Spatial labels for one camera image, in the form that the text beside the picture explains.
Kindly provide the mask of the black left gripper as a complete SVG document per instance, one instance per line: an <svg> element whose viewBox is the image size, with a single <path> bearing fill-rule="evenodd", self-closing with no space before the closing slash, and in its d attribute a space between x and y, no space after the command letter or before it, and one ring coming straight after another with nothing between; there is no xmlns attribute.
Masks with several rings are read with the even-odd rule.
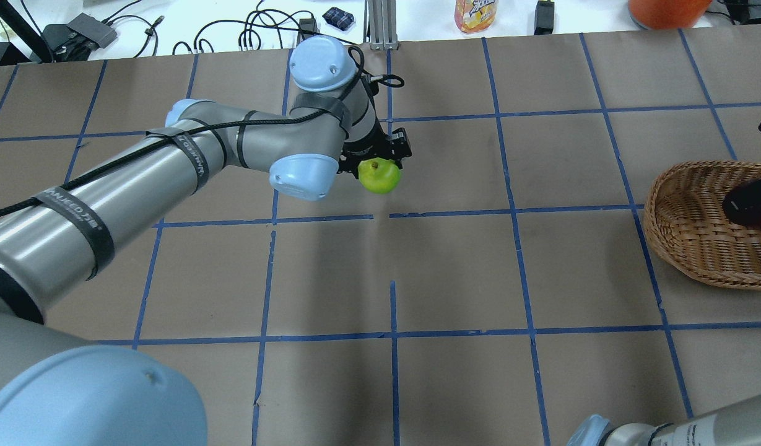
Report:
<svg viewBox="0 0 761 446"><path fill-rule="evenodd" d="M364 138L344 143L338 160L338 174L358 174L361 162L375 158L392 161L403 169L402 160L411 156L411 142L405 128L386 134L381 127L375 127Z"/></svg>

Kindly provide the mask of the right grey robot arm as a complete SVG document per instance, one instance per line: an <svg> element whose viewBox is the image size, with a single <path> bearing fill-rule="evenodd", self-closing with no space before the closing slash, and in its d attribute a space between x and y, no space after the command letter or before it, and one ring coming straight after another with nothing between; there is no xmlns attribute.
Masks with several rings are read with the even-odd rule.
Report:
<svg viewBox="0 0 761 446"><path fill-rule="evenodd" d="M689 278L761 291L761 164L687 163L663 173L645 206L656 254ZM615 426L593 414L570 445L761 445L761 394L665 424Z"/></svg>

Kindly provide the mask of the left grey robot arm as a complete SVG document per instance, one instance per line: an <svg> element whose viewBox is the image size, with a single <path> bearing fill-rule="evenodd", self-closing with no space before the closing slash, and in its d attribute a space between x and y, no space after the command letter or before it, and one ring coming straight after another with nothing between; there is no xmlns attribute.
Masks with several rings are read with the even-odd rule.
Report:
<svg viewBox="0 0 761 446"><path fill-rule="evenodd" d="M279 195L329 196L338 176L369 186L370 167L402 169L403 129L384 129L357 45L310 37L286 64L298 88L286 113L183 98L118 155L0 209L0 445L206 445L196 385L140 348L52 327L52 308L225 170L266 175Z"/></svg>

